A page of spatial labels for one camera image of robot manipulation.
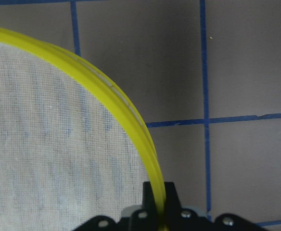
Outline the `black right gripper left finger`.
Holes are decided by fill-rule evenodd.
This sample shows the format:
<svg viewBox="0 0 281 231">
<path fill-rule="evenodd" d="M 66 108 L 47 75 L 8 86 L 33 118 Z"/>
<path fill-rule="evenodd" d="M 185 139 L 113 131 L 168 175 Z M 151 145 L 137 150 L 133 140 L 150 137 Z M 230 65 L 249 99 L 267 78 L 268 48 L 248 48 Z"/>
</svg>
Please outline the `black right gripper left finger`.
<svg viewBox="0 0 281 231">
<path fill-rule="evenodd" d="M 142 185 L 142 204 L 130 216 L 129 231 L 156 231 L 158 215 L 156 211 L 153 190 L 149 181 Z"/>
</svg>

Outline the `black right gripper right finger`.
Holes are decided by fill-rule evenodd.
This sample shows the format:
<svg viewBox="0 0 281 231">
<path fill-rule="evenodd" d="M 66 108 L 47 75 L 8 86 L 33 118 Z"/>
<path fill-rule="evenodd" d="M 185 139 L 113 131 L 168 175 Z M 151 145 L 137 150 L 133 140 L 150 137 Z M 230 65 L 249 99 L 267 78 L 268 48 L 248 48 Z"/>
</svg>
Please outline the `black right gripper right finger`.
<svg viewBox="0 0 281 231">
<path fill-rule="evenodd" d="M 165 224 L 169 231 L 191 231 L 193 211 L 181 206 L 173 182 L 165 182 Z"/>
</svg>

